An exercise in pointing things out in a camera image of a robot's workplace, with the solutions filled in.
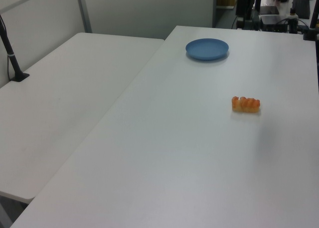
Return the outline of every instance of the white wall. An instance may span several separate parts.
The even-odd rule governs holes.
[[[94,33],[162,38],[176,25],[212,27],[215,0],[85,0]]]
[[[22,71],[73,35],[84,32],[78,0],[29,0],[1,15]],[[6,50],[1,41],[0,87],[7,82]]]

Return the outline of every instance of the orange food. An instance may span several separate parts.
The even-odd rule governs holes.
[[[235,112],[259,112],[260,101],[254,98],[241,97],[239,100],[238,97],[233,97],[231,103]]]

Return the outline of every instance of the tabletop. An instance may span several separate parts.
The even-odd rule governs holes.
[[[0,195],[29,203],[163,40],[79,33],[0,89]]]
[[[279,14],[282,16],[286,16],[287,14],[290,14],[290,8],[293,6],[292,4],[293,0],[288,0],[287,2],[278,2],[276,0],[261,0],[261,6],[277,6]],[[313,17],[313,12],[315,8],[316,0],[310,0],[310,19],[304,19],[300,18],[301,21],[303,21],[305,24],[310,26],[311,19]]]
[[[189,58],[199,38],[228,56]],[[314,42],[178,26],[12,228],[317,227],[318,124]]]

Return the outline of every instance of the blue plate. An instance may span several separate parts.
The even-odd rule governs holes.
[[[224,41],[203,38],[190,42],[186,46],[186,51],[189,56],[198,60],[216,60],[226,56],[229,46]]]

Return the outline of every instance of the white table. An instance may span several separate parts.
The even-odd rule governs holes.
[[[311,19],[313,17],[313,12],[316,4],[316,0],[310,0],[310,19],[303,19],[300,20],[303,21],[305,24],[310,26]],[[286,16],[290,14],[290,9],[293,6],[293,0],[289,0],[288,2],[278,2],[277,0],[261,0],[261,6],[277,6],[279,15]]]
[[[185,55],[206,37],[229,57]],[[318,97],[314,42],[178,26],[12,228],[317,227]]]
[[[0,195],[29,203],[163,40],[80,33],[0,89]]]

